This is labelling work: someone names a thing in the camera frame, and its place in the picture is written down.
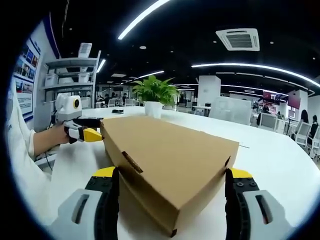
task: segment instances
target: person's hand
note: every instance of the person's hand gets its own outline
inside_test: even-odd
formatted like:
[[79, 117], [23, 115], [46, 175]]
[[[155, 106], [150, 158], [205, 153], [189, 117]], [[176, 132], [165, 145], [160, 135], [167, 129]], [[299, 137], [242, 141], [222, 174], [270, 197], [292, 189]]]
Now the person's hand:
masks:
[[63, 124], [54, 125], [49, 130], [51, 131], [50, 135], [55, 145], [69, 143], [69, 137], [65, 132], [65, 126]]

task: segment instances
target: ceiling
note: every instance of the ceiling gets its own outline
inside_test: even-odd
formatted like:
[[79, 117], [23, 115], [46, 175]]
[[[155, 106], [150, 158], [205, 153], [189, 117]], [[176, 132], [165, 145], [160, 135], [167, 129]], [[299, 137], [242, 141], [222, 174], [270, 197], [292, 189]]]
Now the ceiling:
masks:
[[[101, 50], [101, 58], [106, 59], [97, 75], [100, 84], [120, 84], [132, 79], [129, 77], [164, 71], [157, 78], [174, 77], [172, 84], [196, 84], [200, 75], [217, 75], [223, 85], [285, 94], [307, 88], [309, 94], [320, 94], [320, 87], [308, 81], [269, 69], [191, 67], [246, 63], [280, 68], [314, 80], [320, 76], [320, 25], [312, 0], [170, 0], [118, 40], [122, 31], [156, 1], [91, 0], [84, 7], [70, 0], [64, 24], [66, 3], [57, 4], [51, 19], [61, 56], [76, 57], [80, 43], [93, 43], [90, 57]], [[260, 51], [228, 51], [216, 31], [236, 28], [257, 29]], [[114, 73], [125, 77], [112, 77]], [[221, 91], [243, 89], [223, 87]]]

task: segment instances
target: poster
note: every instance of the poster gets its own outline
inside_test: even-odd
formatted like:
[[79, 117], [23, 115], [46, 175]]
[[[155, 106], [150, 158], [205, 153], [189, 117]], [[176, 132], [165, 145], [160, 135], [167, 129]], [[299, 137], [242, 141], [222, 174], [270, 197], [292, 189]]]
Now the poster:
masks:
[[24, 118], [33, 113], [33, 90], [40, 52], [37, 43], [31, 38], [28, 39], [13, 70], [12, 81], [15, 82], [16, 95]]

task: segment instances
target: cardboard box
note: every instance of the cardboard box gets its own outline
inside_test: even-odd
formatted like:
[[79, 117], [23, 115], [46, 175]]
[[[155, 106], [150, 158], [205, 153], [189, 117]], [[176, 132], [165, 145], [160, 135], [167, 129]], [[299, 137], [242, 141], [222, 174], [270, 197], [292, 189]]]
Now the cardboard box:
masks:
[[147, 116], [104, 119], [101, 133], [129, 190], [171, 237], [212, 200], [239, 147]]

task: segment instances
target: white sleeve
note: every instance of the white sleeve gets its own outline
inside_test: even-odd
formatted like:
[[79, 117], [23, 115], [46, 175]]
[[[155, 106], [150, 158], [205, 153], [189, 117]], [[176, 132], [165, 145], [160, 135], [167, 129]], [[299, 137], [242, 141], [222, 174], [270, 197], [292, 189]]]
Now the white sleeve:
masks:
[[23, 118], [22, 111], [18, 102], [16, 89], [13, 89], [13, 106], [16, 106], [17, 112], [12, 112], [12, 114], [17, 114], [17, 121], [13, 124], [18, 124], [25, 142], [26, 149], [28, 154], [31, 158], [35, 156], [35, 147], [34, 147], [34, 135], [35, 131], [32, 129], [30, 130]]

